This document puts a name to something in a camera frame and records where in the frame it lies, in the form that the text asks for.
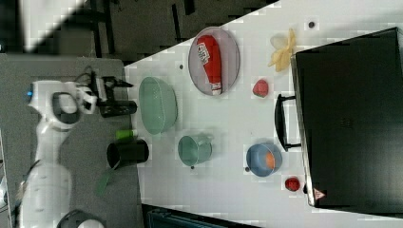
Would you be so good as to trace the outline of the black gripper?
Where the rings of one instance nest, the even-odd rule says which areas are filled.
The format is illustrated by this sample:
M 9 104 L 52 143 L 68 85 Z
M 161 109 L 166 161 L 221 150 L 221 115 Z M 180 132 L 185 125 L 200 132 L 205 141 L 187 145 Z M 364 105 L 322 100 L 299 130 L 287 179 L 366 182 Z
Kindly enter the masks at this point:
M 113 76 L 98 77 L 94 71 L 90 73 L 89 88 L 97 96 L 96 105 L 102 117 L 134 114 L 137 111 L 137 104 L 133 101 L 116 100 L 115 87 L 133 87 L 133 85 Z

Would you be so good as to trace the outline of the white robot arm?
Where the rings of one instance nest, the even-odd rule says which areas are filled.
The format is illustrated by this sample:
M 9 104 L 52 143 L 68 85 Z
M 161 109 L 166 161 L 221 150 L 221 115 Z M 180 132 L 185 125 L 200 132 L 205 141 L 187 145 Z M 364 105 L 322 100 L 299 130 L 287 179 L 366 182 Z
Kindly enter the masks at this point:
M 86 83 L 42 80 L 30 85 L 29 106 L 39 113 L 40 121 L 35 160 L 21 183 L 22 196 L 15 207 L 16 228 L 124 228 L 122 217 L 107 221 L 70 208 L 71 174 L 60 163 L 61 146 L 70 131 L 83 115 L 106 105 L 109 86 L 130 84 L 91 74 Z

